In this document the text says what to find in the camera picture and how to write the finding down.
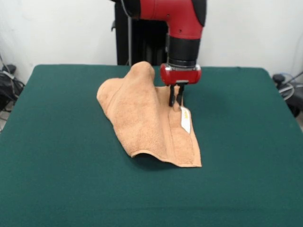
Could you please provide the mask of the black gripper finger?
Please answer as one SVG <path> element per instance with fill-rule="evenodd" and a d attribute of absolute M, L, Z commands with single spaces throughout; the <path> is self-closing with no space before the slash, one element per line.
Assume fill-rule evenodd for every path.
<path fill-rule="evenodd" d="M 184 93 L 185 85 L 186 85 L 186 84 L 178 84 L 179 90 L 178 90 L 178 95 L 177 95 L 177 102 L 178 102 L 179 105 L 182 104 L 183 93 Z"/>
<path fill-rule="evenodd" d="M 175 85 L 170 85 L 170 93 L 169 93 L 169 106 L 172 107 L 175 102 Z"/>

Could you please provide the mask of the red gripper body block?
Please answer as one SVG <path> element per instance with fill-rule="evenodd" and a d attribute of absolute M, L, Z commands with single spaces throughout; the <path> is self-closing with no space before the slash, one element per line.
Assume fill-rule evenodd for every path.
<path fill-rule="evenodd" d="M 196 84 L 202 75 L 201 67 L 196 64 L 193 68 L 178 68 L 163 63 L 160 66 L 160 77 L 166 86 L 175 84 Z"/>

